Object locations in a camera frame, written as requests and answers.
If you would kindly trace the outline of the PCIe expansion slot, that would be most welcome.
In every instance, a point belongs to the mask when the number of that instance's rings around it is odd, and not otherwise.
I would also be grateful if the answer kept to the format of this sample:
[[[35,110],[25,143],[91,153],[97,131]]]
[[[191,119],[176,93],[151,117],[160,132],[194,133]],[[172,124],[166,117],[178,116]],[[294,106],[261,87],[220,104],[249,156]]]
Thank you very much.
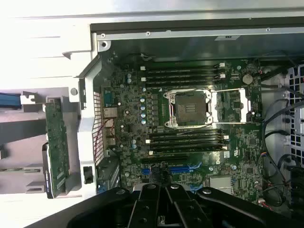
[[[178,157],[153,157],[153,158],[143,158],[141,159],[141,163],[148,164],[148,163],[161,163],[161,162],[168,162],[168,163],[179,163],[184,162],[188,159],[187,156],[178,156]]]
[[[181,173],[191,173],[193,170],[189,166],[174,166],[174,167],[166,167],[166,166],[153,166],[150,168],[144,168],[141,170],[142,175],[150,175],[152,171],[161,171],[168,175],[181,174]]]

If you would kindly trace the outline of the CPU socket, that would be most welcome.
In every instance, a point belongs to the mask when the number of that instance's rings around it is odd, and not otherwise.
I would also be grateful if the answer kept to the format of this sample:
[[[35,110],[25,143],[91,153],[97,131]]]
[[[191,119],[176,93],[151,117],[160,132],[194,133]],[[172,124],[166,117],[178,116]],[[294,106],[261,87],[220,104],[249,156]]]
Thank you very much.
[[[213,122],[212,92],[207,89],[176,89],[163,94],[168,118],[164,126],[172,129],[196,129]]]

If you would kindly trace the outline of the metal I/O port block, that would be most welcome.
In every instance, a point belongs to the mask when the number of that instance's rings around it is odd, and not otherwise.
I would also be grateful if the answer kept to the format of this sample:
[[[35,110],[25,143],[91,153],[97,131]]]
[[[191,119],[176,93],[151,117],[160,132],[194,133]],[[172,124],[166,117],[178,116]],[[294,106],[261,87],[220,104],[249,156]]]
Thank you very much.
[[[118,117],[117,105],[115,104],[114,92],[110,89],[103,90],[103,142],[105,147],[116,145],[115,120]]]

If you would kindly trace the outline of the black RAM slot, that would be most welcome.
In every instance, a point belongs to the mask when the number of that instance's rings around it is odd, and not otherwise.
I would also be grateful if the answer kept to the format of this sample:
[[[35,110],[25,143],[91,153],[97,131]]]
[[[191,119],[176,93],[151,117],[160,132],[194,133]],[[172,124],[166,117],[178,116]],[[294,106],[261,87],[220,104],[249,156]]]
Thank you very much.
[[[194,136],[185,136],[185,137],[165,137],[159,139],[147,139],[145,140],[146,144],[153,143],[212,143],[212,142],[223,142],[226,139],[223,135],[208,135],[202,137],[194,137]]]
[[[193,132],[169,132],[169,133],[152,133],[149,134],[150,138],[159,138],[159,137],[175,137],[175,136],[190,136],[190,135],[198,135],[198,136],[208,136],[215,134],[223,134],[224,131],[221,129],[211,129],[211,130],[202,130],[202,131],[193,131]]]
[[[209,148],[209,147],[222,147],[223,144],[218,142],[208,142],[208,143],[187,143],[187,144],[157,144],[150,145],[151,149],[183,149],[183,148]]]
[[[199,75],[218,75],[218,71],[188,71],[188,72],[148,72],[145,76],[157,77],[157,76],[199,76]]]
[[[165,81],[165,82],[147,82],[146,87],[186,87],[186,86],[209,86],[218,84],[218,81]]]
[[[219,80],[223,79],[216,74],[194,74],[194,75],[153,75],[140,77],[142,82],[156,82],[156,81],[182,81],[182,80]]]
[[[179,67],[161,67],[161,68],[148,68],[146,66],[141,66],[141,71],[151,71],[151,72],[160,72],[160,71],[195,71],[195,70],[216,70],[225,68],[225,63],[220,63],[214,66],[179,66]]]

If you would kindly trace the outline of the metal socket cover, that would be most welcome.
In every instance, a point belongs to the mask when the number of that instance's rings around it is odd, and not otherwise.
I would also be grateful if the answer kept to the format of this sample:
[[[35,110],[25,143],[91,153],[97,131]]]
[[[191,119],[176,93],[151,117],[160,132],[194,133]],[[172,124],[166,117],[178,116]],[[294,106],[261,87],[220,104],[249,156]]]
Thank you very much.
[[[244,88],[212,90],[209,111],[213,123],[245,124],[251,112],[251,101]]]

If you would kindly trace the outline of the open dark PC case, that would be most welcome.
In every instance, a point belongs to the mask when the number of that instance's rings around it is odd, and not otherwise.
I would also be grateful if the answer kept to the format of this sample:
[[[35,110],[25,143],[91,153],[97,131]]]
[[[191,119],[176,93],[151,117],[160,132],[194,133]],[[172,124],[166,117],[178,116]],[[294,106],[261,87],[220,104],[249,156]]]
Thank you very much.
[[[92,36],[96,51],[79,87],[78,148],[88,199],[116,187],[125,188],[98,133],[104,123],[101,85],[118,65],[246,59],[262,71],[262,152],[258,158],[262,186],[253,204],[294,220],[304,219],[304,46],[298,49],[295,45],[304,41],[304,30],[94,32]],[[166,228],[171,208],[165,187],[174,183],[161,179],[150,183],[161,188],[157,228]],[[133,192],[144,184],[125,189]]]

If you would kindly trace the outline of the grey parts rack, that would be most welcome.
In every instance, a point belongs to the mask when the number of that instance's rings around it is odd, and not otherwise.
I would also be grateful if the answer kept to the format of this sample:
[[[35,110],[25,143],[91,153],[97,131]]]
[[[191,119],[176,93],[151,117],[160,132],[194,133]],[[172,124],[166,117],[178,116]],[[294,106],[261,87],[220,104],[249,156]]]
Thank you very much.
[[[68,98],[68,88],[34,89],[42,100],[49,97],[61,98],[63,119],[67,127],[67,144],[71,179],[70,195],[75,195],[81,189],[80,162],[78,157],[77,130],[79,125],[78,104],[71,103]],[[42,145],[46,143],[44,134],[37,135],[36,127],[42,126],[45,113],[0,110],[0,127],[10,124],[5,130],[0,130],[0,145],[3,146],[7,158],[0,159],[0,168],[20,168],[43,163]],[[24,193],[26,185],[33,181],[42,182],[42,175],[5,173],[0,174],[0,194]]]

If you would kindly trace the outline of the green motherboard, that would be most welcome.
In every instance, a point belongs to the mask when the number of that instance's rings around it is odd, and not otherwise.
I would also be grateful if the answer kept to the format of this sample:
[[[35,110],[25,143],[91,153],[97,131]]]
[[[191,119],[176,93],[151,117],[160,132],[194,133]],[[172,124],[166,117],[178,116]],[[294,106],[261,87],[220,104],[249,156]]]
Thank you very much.
[[[225,63],[226,67],[216,70],[223,79],[215,85],[186,86],[186,87],[146,87],[140,77],[151,71],[141,71],[140,67],[161,68],[179,66],[214,66]],[[243,83],[243,76],[250,74],[253,82],[249,85]],[[110,89],[114,92],[118,117],[115,120],[116,145],[102,148],[107,156],[113,157],[120,171],[119,183],[127,189],[134,189],[137,184],[156,182],[158,179],[169,181],[189,187],[192,192],[197,192],[203,187],[213,187],[243,200],[257,203],[259,191],[262,186],[259,171],[261,166],[258,158],[262,152],[262,101],[261,101],[261,75],[260,66],[246,59],[218,60],[218,61],[181,61],[181,62],[151,62],[151,63],[126,63],[118,65],[115,71],[105,79],[101,85],[101,103],[103,90]],[[207,81],[207,80],[182,80],[182,81]],[[213,123],[196,129],[172,129],[164,126],[164,119],[168,118],[168,109],[163,94],[176,89],[207,89],[224,90],[244,88],[246,96],[251,101],[251,112],[247,114],[245,124],[219,124]],[[153,143],[146,144],[149,134],[169,132],[193,132],[211,129],[221,129],[226,139],[223,146],[228,146],[228,151],[191,153],[172,155],[166,157],[187,156],[188,159],[179,163],[141,163],[143,158],[165,157],[149,156],[150,145],[187,144],[182,143]],[[193,172],[168,175],[161,171],[152,171],[150,175],[142,175],[141,170],[153,166],[189,166]]]

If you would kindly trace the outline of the hard disk with blue caddy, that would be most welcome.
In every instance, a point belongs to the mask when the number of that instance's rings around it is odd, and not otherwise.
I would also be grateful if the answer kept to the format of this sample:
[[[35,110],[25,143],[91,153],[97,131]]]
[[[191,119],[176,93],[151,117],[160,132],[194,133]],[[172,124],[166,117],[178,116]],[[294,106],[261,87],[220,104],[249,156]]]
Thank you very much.
[[[20,109],[20,95],[0,92],[0,108]]]

